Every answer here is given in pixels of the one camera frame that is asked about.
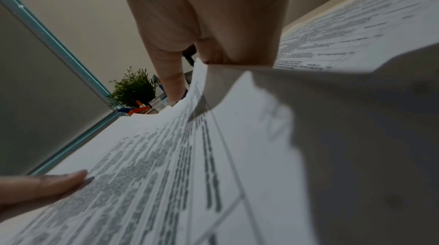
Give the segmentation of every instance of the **green plant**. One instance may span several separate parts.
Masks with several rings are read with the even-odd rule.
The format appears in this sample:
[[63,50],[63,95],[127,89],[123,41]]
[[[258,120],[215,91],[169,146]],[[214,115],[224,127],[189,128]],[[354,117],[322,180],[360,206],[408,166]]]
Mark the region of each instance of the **green plant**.
[[108,97],[127,107],[139,107],[136,100],[148,105],[149,101],[155,98],[158,85],[148,78],[145,69],[133,73],[130,67],[127,71],[128,74],[125,74],[122,80],[110,81],[114,82],[114,92]]

